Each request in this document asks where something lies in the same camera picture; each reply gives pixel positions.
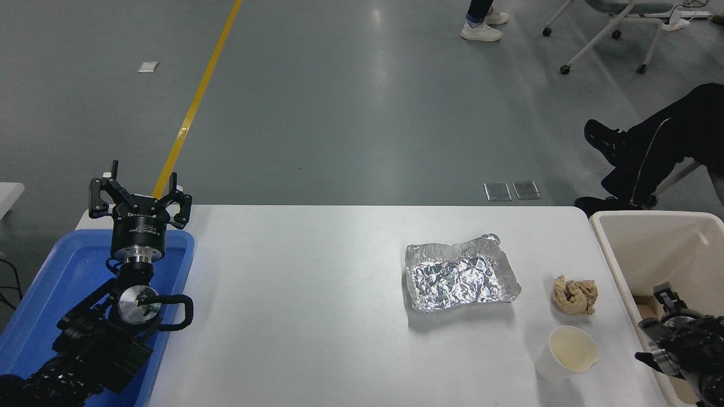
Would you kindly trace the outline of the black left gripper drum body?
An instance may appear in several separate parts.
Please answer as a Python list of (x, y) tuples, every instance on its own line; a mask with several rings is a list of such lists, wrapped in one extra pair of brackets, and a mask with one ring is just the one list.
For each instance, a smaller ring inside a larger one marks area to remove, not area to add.
[(118, 203), (112, 209), (111, 257), (126, 261), (138, 253), (145, 262), (160, 260), (166, 253), (166, 222), (170, 216), (158, 200), (135, 196), (134, 203)]

